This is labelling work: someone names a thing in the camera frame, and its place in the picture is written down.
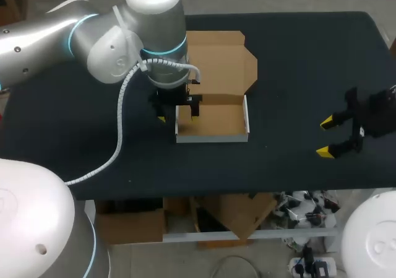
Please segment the cardboard box under table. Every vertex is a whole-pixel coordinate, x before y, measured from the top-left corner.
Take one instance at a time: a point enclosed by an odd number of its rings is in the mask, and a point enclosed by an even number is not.
[[[245,92],[257,80],[257,59],[244,40],[241,32],[187,32],[190,63],[201,72],[190,94],[202,95],[202,102],[194,120],[189,106],[176,107],[177,143],[248,141]]]

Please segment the floor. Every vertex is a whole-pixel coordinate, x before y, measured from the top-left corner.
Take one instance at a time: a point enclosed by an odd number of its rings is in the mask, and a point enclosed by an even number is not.
[[[29,17],[40,15],[63,0],[30,0]],[[123,0],[91,0],[107,11]],[[396,37],[396,0],[183,0],[187,14],[236,12],[366,11],[376,21],[384,40]],[[224,256],[248,258],[263,278],[290,277],[286,272],[292,252],[280,240],[256,241],[248,247],[198,250],[193,243],[114,246],[111,248],[113,278],[210,277],[216,262]],[[219,278],[254,277],[242,260],[225,263]]]
[[[111,248],[112,278],[212,278],[213,269],[226,256],[249,260],[261,278],[290,278],[286,267],[293,252],[280,240],[257,240],[249,246],[199,250],[194,243],[124,245]],[[334,255],[342,269],[339,256]],[[254,278],[252,267],[241,259],[226,260],[215,278]],[[346,275],[338,271],[339,278]]]

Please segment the wire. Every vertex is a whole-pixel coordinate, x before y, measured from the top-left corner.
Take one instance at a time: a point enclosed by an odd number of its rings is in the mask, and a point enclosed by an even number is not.
[[[260,278],[260,272],[256,269],[256,267],[253,265],[253,263],[250,262],[248,259],[243,258],[242,256],[238,256],[238,255],[229,255],[229,256],[226,256],[225,258],[222,258],[221,260],[219,260],[216,263],[215,268],[213,269],[213,271],[210,275],[210,278],[215,278],[215,276],[219,272],[221,266],[224,265],[225,261],[230,258],[238,258],[238,259],[242,259],[243,261],[246,261],[248,264],[250,264],[251,268],[253,269],[254,275],[256,276],[256,278]]]
[[[196,79],[198,82],[200,82],[200,72],[199,69],[191,64],[183,64],[183,63],[176,63],[173,61],[168,61],[164,59],[148,59],[148,60],[143,60],[143,64],[162,64],[165,66],[173,67],[175,69],[192,69],[196,72]],[[118,103],[117,103],[117,133],[118,133],[118,138],[117,138],[117,146],[116,150],[114,151],[114,154],[110,157],[110,159],[105,162],[103,165],[98,167],[96,170],[93,170],[86,175],[74,179],[72,181],[65,182],[66,185],[74,185],[80,182],[85,181],[86,179],[91,178],[92,176],[95,176],[97,173],[100,173],[103,171],[105,168],[107,168],[109,165],[111,165],[116,158],[118,157],[120,151],[121,151],[121,146],[123,145],[123,101],[124,101],[124,94],[126,87],[128,86],[128,83],[131,81],[133,78],[134,74],[140,69],[140,64],[137,63],[131,71],[129,71],[128,75],[125,77],[123,84],[121,86],[121,89],[119,90],[119,95],[118,95]]]

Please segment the black table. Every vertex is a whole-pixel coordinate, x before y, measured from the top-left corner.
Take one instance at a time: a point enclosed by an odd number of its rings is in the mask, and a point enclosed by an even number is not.
[[[242,144],[175,144],[174,125],[155,117],[153,86],[141,75],[124,102],[124,146],[105,171],[72,186],[77,199],[126,199],[301,189],[396,186],[396,134],[367,138],[360,154],[322,159],[315,150],[348,138],[351,124],[319,125],[359,97],[396,83],[395,64],[362,12],[197,15],[189,30],[240,30],[259,64],[247,92],[251,135]],[[77,178],[116,146],[120,84],[96,81],[77,63],[16,87],[0,133],[0,157]]]

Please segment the cardboard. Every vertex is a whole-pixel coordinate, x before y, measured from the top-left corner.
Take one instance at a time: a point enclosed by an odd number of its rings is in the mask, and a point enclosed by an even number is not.
[[[270,193],[204,196],[195,200],[242,240],[249,238],[277,205]]]
[[[165,232],[163,209],[139,213],[109,213],[106,202],[95,201],[95,226],[107,245],[162,242]]]
[[[0,25],[26,19],[28,0],[0,0]]]
[[[189,198],[174,197],[163,198],[163,209],[177,216],[185,216],[189,213]]]
[[[244,47],[244,35],[187,32],[187,40],[190,63],[201,71],[201,84],[189,85],[190,93],[202,95],[202,103],[194,121],[189,106],[176,107],[176,142],[247,142],[244,94],[257,80],[257,59]]]

